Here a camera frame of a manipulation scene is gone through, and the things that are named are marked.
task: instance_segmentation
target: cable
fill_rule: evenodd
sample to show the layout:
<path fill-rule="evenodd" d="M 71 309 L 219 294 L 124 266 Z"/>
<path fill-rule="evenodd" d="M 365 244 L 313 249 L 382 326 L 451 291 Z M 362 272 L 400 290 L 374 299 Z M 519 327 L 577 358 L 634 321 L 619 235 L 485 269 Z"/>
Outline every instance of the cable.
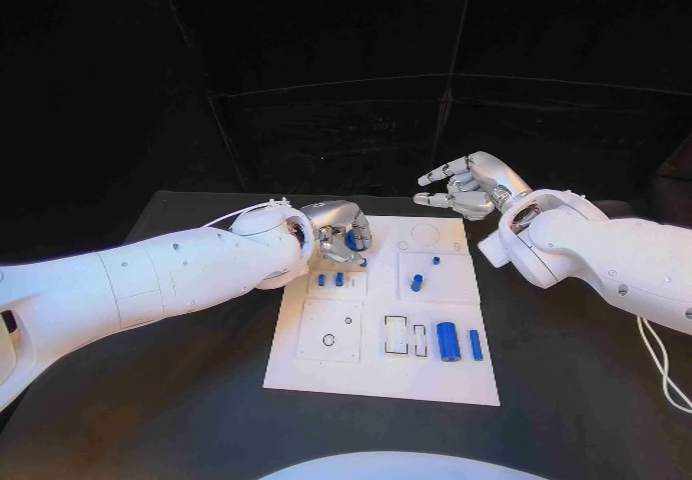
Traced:
<path fill-rule="evenodd" d="M 675 384 L 675 382 L 671 380 L 671 377 L 669 377 L 671 365 L 669 365 L 669 361 L 668 361 L 668 351 L 666 351 L 666 347 L 663 345 L 663 341 L 660 340 L 659 335 L 653 331 L 653 327 L 649 324 L 649 320 L 646 318 L 642 318 L 639 315 L 637 315 L 637 325 L 639 325 L 639 333 L 642 334 L 642 340 L 645 341 L 646 348 L 649 350 L 649 353 L 652 354 L 653 362 L 656 363 L 656 367 L 659 368 L 659 372 L 660 372 L 660 375 L 662 375 L 663 395 L 666 396 L 666 399 L 671 402 L 671 404 L 673 405 L 673 407 L 679 408 L 686 413 L 692 413 L 692 401 L 689 401 L 688 396 L 685 395 L 685 393 L 682 393 L 682 390 L 678 388 L 678 385 Z M 656 339 L 656 342 L 659 343 L 660 353 L 662 353 L 662 357 L 663 357 L 663 366 L 660 365 L 660 361 L 659 361 L 659 358 L 656 357 L 656 353 L 653 351 L 652 344 L 649 343 L 649 339 L 646 338 L 645 325 L 646 325 L 646 328 L 649 330 L 649 333 L 652 334 L 653 338 Z M 688 404 L 689 408 L 684 407 L 671 398 L 671 392 L 668 390 L 669 386 L 673 387 L 673 390 L 676 391 L 681 398 L 685 400 L 685 403 Z"/>
<path fill-rule="evenodd" d="M 276 202 L 274 200 L 270 200 L 268 202 L 264 202 L 261 203 L 260 205 L 252 205 L 251 207 L 248 208 L 244 208 L 232 213 L 228 213 L 227 215 L 224 215 L 222 217 L 219 217 L 216 220 L 212 220 L 209 223 L 206 223 L 205 225 L 202 225 L 203 227 L 211 227 L 215 223 L 219 223 L 222 220 L 225 220 L 227 218 L 232 217 L 234 215 L 239 215 L 241 213 L 245 213 L 245 212 L 250 212 L 250 210 L 254 210 L 255 208 L 261 208 L 261 207 L 267 207 L 267 206 L 277 206 L 277 205 L 288 205 L 291 206 L 290 202 L 284 199 L 284 200 L 280 200 L 278 202 Z"/>

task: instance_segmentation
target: hole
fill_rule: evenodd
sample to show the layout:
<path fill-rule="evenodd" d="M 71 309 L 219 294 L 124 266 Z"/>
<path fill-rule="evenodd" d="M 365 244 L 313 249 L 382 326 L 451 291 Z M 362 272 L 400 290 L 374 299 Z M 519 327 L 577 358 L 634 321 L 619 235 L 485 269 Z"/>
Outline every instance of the hole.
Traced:
<path fill-rule="evenodd" d="M 10 310 L 6 310 L 2 313 L 2 316 L 3 316 L 4 326 L 7 327 L 7 333 L 12 333 L 17 329 L 17 321 L 15 320 L 15 314 L 12 313 Z"/>

